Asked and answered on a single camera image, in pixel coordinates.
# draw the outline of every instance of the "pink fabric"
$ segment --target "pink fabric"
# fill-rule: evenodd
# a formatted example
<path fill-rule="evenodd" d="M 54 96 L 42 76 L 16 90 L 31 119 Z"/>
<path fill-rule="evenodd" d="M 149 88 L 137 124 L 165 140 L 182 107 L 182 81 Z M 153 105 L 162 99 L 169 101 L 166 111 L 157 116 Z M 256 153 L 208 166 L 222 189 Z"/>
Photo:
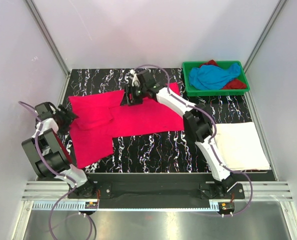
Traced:
<path fill-rule="evenodd" d="M 170 88 L 179 94 L 177 83 Z M 124 90 L 89 96 L 70 96 L 78 116 L 70 126 L 78 168 L 113 154 L 113 138 L 181 131 L 183 120 L 168 107 L 145 98 L 143 104 L 120 106 Z"/>

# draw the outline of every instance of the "black and white marble surface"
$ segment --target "black and white marble surface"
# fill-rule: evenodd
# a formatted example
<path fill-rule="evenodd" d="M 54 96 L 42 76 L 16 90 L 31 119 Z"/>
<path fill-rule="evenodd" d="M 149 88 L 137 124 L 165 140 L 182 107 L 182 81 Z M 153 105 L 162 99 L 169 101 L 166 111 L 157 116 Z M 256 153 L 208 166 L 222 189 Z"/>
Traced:
<path fill-rule="evenodd" d="M 166 83 L 165 74 L 150 69 L 157 81 Z M 166 68 L 171 82 L 179 83 L 180 94 L 193 103 L 203 103 L 216 123 L 251 122 L 244 96 L 187 97 L 181 68 Z M 63 105 L 71 109 L 69 96 L 86 96 L 121 90 L 128 82 L 130 69 L 73 69 Z M 64 143 L 74 155 L 72 140 Z M 202 173 L 209 172 L 203 154 L 193 142 L 185 139 L 184 131 L 157 132 L 113 139 L 114 154 L 85 168 L 87 173 Z"/>

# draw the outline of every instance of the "white cloth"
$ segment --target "white cloth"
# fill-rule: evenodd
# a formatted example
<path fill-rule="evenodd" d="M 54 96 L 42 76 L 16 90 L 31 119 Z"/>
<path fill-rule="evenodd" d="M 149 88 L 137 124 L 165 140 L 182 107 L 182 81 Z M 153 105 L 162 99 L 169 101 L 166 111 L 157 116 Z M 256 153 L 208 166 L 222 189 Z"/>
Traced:
<path fill-rule="evenodd" d="M 228 168 L 270 169 L 253 122 L 216 124 L 216 128 L 216 146 Z"/>

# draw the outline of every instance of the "gray floor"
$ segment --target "gray floor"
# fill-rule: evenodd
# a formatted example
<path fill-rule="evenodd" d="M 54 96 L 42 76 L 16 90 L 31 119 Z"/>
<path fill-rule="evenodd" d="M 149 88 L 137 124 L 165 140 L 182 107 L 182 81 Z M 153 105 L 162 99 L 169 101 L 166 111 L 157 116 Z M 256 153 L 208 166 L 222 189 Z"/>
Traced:
<path fill-rule="evenodd" d="M 72 211 L 56 211 L 52 225 Z M 52 240 L 49 211 L 31 213 L 25 240 Z M 194 212 L 103 212 L 92 216 L 97 240 L 290 240 L 282 209 L 277 202 L 252 202 L 233 218 L 205 217 Z M 54 230 L 59 240 L 84 240 L 90 224 L 81 216 L 64 221 Z"/>

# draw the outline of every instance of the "green plastic container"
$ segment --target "green plastic container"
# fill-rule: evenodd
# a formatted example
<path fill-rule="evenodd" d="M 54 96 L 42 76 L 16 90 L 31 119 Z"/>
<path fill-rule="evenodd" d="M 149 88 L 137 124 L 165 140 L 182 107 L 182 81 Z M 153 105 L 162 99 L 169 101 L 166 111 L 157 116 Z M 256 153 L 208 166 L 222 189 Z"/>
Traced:
<path fill-rule="evenodd" d="M 216 61 L 218 66 L 222 69 L 228 69 L 232 64 L 237 63 L 241 67 L 241 73 L 238 76 L 238 79 L 246 84 L 246 89 L 220 89 L 220 90 L 198 90 L 194 86 L 190 85 L 189 74 L 192 68 L 198 68 L 201 64 L 207 63 L 207 61 L 185 61 L 183 62 L 183 73 L 185 81 L 185 89 L 187 96 L 196 97 L 196 96 L 228 96 L 228 95 L 243 95 L 244 93 L 250 90 L 248 80 L 245 76 L 242 64 L 239 61 Z"/>

